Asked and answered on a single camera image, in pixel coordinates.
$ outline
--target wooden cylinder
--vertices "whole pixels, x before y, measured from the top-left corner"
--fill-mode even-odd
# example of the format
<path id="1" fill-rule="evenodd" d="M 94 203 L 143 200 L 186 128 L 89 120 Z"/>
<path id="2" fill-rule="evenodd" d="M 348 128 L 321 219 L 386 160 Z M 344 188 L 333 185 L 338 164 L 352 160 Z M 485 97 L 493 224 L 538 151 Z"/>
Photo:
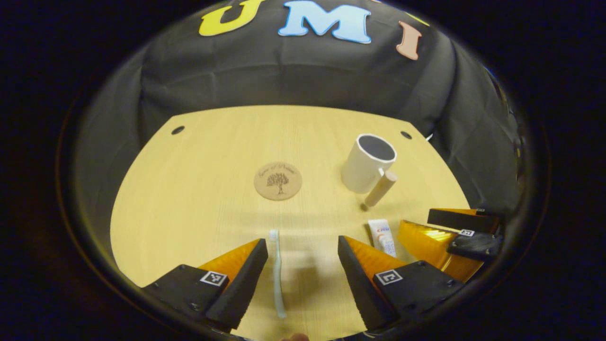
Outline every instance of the wooden cylinder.
<path id="1" fill-rule="evenodd" d="M 367 207 L 373 207 L 379 200 L 389 191 L 389 189 L 396 183 L 398 176 L 391 171 L 386 171 L 385 174 L 379 179 L 379 182 L 375 185 L 372 191 L 368 194 L 364 200 L 364 204 Z"/>

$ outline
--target tree logo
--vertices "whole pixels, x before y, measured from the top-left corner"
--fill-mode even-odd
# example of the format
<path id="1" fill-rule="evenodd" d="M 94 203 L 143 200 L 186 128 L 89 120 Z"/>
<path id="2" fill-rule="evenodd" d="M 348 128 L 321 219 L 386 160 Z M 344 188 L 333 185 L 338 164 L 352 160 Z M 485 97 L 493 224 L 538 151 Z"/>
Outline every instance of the tree logo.
<path id="1" fill-rule="evenodd" d="M 284 162 L 266 164 L 255 174 L 257 193 L 269 200 L 291 198 L 299 192 L 302 183 L 299 170 Z"/>
<path id="2" fill-rule="evenodd" d="M 284 194 L 282 185 L 288 183 L 288 177 L 284 173 L 274 173 L 267 178 L 267 186 L 277 186 L 280 188 L 278 194 Z"/>

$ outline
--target black fabric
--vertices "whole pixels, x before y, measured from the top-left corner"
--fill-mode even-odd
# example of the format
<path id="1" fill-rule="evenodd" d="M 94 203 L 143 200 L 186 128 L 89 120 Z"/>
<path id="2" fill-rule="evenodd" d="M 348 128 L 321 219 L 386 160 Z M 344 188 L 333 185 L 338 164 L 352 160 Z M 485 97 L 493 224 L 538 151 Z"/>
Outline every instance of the black fabric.
<path id="1" fill-rule="evenodd" d="M 217 4 L 169 27 L 108 79 L 81 118 L 73 201 L 89 233 L 111 252 L 110 218 L 122 179 L 143 145 L 173 115 L 219 107 L 298 104 L 358 110 L 411 122 L 446 161 L 472 207 L 510 211 L 518 201 L 516 122 L 483 67 L 436 29 L 367 0 L 318 0 L 367 8 L 371 44 L 279 36 L 288 8 L 264 1 L 246 26 L 198 33 Z M 400 55 L 404 21 L 422 33 L 417 61 Z"/>

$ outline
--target letter m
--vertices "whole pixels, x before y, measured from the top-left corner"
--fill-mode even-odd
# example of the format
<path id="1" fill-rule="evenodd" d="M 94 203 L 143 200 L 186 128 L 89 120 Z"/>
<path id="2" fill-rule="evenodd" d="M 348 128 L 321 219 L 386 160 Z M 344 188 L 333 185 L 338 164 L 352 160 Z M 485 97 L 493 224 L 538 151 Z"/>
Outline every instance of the letter m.
<path id="1" fill-rule="evenodd" d="M 330 12 L 313 1 L 288 1 L 284 5 L 290 8 L 286 25 L 278 30 L 281 36 L 304 36 L 307 28 L 303 20 L 321 36 L 333 25 L 339 23 L 339 28 L 333 31 L 335 38 L 369 44 L 370 37 L 366 35 L 366 17 L 370 11 L 351 5 L 341 5 Z"/>

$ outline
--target light wood tabletop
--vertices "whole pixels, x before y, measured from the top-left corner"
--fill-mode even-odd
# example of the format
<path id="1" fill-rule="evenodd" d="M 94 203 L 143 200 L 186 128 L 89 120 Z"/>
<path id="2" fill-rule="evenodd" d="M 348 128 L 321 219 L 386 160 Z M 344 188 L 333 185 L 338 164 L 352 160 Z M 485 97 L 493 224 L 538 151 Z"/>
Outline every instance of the light wood tabletop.
<path id="1" fill-rule="evenodd" d="M 361 133 L 386 139 L 398 153 L 390 170 L 399 180 L 366 212 L 365 195 L 341 182 L 341 166 Z M 255 190 L 257 171 L 272 162 L 301 172 L 301 189 L 288 200 Z M 265 238 L 269 258 L 232 333 L 329 340 L 366 330 L 339 262 L 338 236 L 371 244 L 365 224 L 387 219 L 395 239 L 401 219 L 425 223 L 436 207 L 469 205 L 442 158 L 408 122 L 325 107 L 213 109 L 170 118 L 141 150 L 113 207 L 112 250 L 120 270 L 146 286 L 179 264 L 198 267 Z M 285 319 L 274 307 L 270 229 L 280 233 Z M 397 240 L 396 252 L 415 261 Z"/>

